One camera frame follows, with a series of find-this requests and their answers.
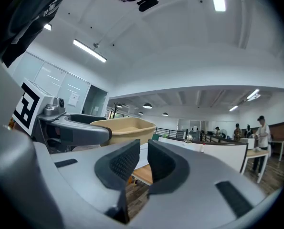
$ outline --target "white ceiling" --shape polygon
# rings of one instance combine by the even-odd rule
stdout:
[[[113,107],[114,103],[124,104],[122,111],[138,113],[145,103],[150,103],[153,108],[164,106],[189,106],[200,109],[221,109],[228,111],[231,107],[240,104],[249,96],[254,89],[187,89],[168,90],[155,94],[143,94],[126,98],[110,99],[108,106]],[[272,96],[272,91],[260,89],[261,97],[250,102],[245,102],[245,106],[256,106],[264,104]]]
[[[216,12],[212,0],[160,0],[139,12],[135,2],[64,0],[52,31],[35,41],[114,79],[143,58],[180,45],[224,44],[284,58],[283,27],[266,2],[225,1],[225,12]],[[75,38],[90,47],[100,42],[97,51],[107,62],[75,47]]]

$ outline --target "man in white shirt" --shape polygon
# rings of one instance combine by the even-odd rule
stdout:
[[[267,150],[268,149],[268,139],[270,137],[269,126],[265,123],[265,117],[263,115],[261,115],[257,120],[261,124],[261,127],[258,128],[256,133],[254,134],[254,137],[258,138],[258,147],[263,150]],[[260,174],[262,167],[263,167],[264,160],[265,160],[264,156],[254,159],[254,164],[253,164],[252,169],[253,171],[256,171],[259,160],[261,160],[260,166],[258,168],[258,172]]]

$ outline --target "wooden table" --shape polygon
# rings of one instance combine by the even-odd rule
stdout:
[[[271,142],[272,143],[281,143],[281,153],[280,153],[280,158],[279,158],[279,161],[281,161],[282,155],[283,155],[283,148],[284,148],[284,139],[274,139]]]
[[[140,180],[141,182],[144,182],[147,185],[152,184],[152,174],[151,174],[151,168],[150,165],[143,166],[139,169],[136,169],[132,175]]]
[[[247,162],[248,162],[249,158],[257,158],[257,157],[265,156],[265,160],[264,160],[264,163],[263,163],[261,174],[260,174],[260,176],[257,179],[257,183],[260,183],[260,181],[261,181],[261,179],[263,177],[264,171],[265,171],[265,167],[267,165],[268,155],[269,155],[269,151],[268,150],[261,150],[259,152],[254,152],[252,149],[249,149],[247,151],[247,155],[246,155],[246,158],[245,158],[245,163],[243,164],[243,168],[242,168],[242,173],[241,174],[243,175],[243,173],[245,172],[245,169],[246,169]]]

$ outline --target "beige tray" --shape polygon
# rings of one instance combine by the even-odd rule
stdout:
[[[112,138],[108,142],[101,144],[101,146],[135,139],[140,139],[142,145],[152,138],[156,129],[155,124],[134,117],[99,120],[92,122],[92,125],[108,127],[112,131]]]

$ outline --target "desk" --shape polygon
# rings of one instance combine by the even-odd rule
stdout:
[[[272,143],[281,143],[281,153],[280,153],[280,158],[279,158],[279,161],[281,161],[282,155],[283,155],[283,148],[284,148],[284,139],[274,139],[271,142]]]
[[[261,174],[260,174],[260,176],[257,179],[257,183],[260,183],[260,181],[261,181],[261,179],[263,177],[264,171],[265,171],[265,167],[267,165],[268,155],[269,155],[268,150],[261,150],[259,152],[254,152],[252,149],[248,150],[246,158],[245,158],[245,163],[244,163],[243,168],[242,168],[242,175],[245,172],[245,169],[246,169],[247,162],[248,162],[249,158],[257,158],[257,157],[265,156],[265,160],[264,160],[264,163],[263,163]]]
[[[145,184],[149,186],[152,184],[152,173],[151,173],[151,168],[149,164],[139,169],[134,170],[132,175],[136,179],[140,180],[141,182],[144,182]]]

